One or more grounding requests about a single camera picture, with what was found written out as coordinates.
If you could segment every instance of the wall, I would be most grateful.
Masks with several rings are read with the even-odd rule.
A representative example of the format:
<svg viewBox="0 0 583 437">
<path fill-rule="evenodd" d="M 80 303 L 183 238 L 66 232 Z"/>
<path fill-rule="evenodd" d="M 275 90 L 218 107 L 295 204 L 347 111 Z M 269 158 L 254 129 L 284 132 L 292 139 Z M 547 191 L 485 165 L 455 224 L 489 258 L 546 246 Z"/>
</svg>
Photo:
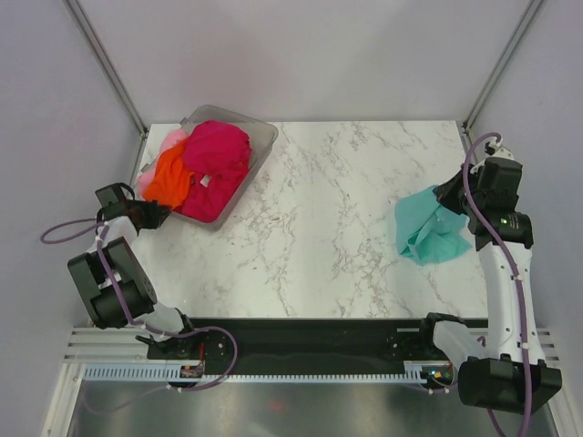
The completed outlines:
<svg viewBox="0 0 583 437">
<path fill-rule="evenodd" d="M 462 119 L 528 0 L 80 0 L 140 114 Z"/>
<path fill-rule="evenodd" d="M 478 119 L 524 164 L 520 210 L 533 219 L 537 319 L 552 329 L 583 412 L 583 3 L 549 1 Z"/>
<path fill-rule="evenodd" d="M 42 246 L 127 179 L 138 134 L 61 2 L 0 5 L 0 435 L 39 435 L 66 341 L 87 315 L 66 262 L 91 237 Z"/>
</svg>

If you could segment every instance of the turquoise towel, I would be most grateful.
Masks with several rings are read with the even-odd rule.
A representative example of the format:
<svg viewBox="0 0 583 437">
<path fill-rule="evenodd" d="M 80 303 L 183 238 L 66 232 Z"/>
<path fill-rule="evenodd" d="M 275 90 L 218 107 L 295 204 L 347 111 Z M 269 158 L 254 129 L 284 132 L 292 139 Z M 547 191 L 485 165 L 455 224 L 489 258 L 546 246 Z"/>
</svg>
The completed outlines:
<svg viewBox="0 0 583 437">
<path fill-rule="evenodd" d="M 466 217 L 439 205 L 433 189 L 401 198 L 394 207 L 397 250 L 420 266 L 459 257 L 471 247 L 459 235 Z"/>
</svg>

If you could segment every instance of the light pink cloth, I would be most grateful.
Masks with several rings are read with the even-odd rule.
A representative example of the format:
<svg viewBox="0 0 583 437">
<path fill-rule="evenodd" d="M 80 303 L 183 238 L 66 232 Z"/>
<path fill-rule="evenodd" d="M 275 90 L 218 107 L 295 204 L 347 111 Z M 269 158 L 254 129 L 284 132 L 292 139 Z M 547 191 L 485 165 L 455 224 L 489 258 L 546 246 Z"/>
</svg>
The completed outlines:
<svg viewBox="0 0 583 437">
<path fill-rule="evenodd" d="M 189 134 L 187 134 L 182 129 L 178 129 L 178 130 L 174 130 L 174 131 L 170 132 L 164 138 L 164 141 L 162 141 L 162 144 L 160 145 L 159 155 L 164 153 L 169 148 L 173 148 L 180 141 L 188 138 L 188 136 L 189 136 Z M 142 196 L 142 197 L 144 196 L 144 191 L 146 191 L 146 188 L 149 187 L 149 184 L 151 184 L 152 180 L 154 180 L 155 174 L 156 174 L 156 166 L 152 166 L 140 175 L 140 177 L 138 178 L 138 193 L 140 196 Z"/>
</svg>

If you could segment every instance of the clothing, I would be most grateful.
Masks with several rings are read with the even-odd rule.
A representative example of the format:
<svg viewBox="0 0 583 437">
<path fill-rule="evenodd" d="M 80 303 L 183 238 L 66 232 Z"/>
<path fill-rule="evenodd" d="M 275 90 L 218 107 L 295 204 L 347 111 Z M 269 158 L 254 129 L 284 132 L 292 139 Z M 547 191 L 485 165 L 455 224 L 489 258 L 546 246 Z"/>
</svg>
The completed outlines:
<svg viewBox="0 0 583 437">
<path fill-rule="evenodd" d="M 182 129 L 178 129 L 178 130 L 170 132 L 166 136 L 166 138 L 164 138 L 164 141 L 162 141 L 162 144 L 160 145 L 159 153 L 162 154 L 166 150 L 173 148 L 180 141 L 185 140 L 188 136 L 189 136 L 189 134 L 187 134 Z M 138 193 L 142 198 L 144 197 L 144 191 L 146 191 L 146 188 L 149 186 L 149 184 L 152 183 L 152 180 L 154 180 L 155 175 L 156 175 L 156 165 L 153 165 L 139 176 L 139 178 L 138 178 Z"/>
<path fill-rule="evenodd" d="M 210 223 L 217 219 L 249 173 L 249 136 L 228 123 L 206 121 L 185 142 L 184 166 L 195 174 L 179 212 Z"/>
<path fill-rule="evenodd" d="M 442 207 L 433 188 L 401 198 L 394 207 L 397 250 L 422 266 L 456 258 L 471 247 L 459 235 L 466 217 Z"/>
<path fill-rule="evenodd" d="M 166 150 L 158 158 L 156 173 L 152 182 L 145 189 L 142 197 L 147 201 L 157 200 L 160 205 L 178 208 L 189 194 L 193 171 L 188 170 L 182 154 L 186 139 Z"/>
</svg>

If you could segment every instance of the marble table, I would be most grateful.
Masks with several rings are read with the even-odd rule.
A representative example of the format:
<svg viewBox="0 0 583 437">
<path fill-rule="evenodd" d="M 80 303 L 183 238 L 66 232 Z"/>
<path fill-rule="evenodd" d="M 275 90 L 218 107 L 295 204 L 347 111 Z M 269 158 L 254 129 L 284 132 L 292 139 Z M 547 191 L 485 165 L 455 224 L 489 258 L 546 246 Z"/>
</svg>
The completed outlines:
<svg viewBox="0 0 583 437">
<path fill-rule="evenodd" d="M 170 217 L 133 243 L 160 301 L 195 317 L 487 317 L 473 250 L 419 267 L 395 248 L 396 201 L 459 169 L 455 122 L 275 126 L 271 155 L 221 230 Z M 178 127 L 152 126 L 138 168 Z"/>
</svg>

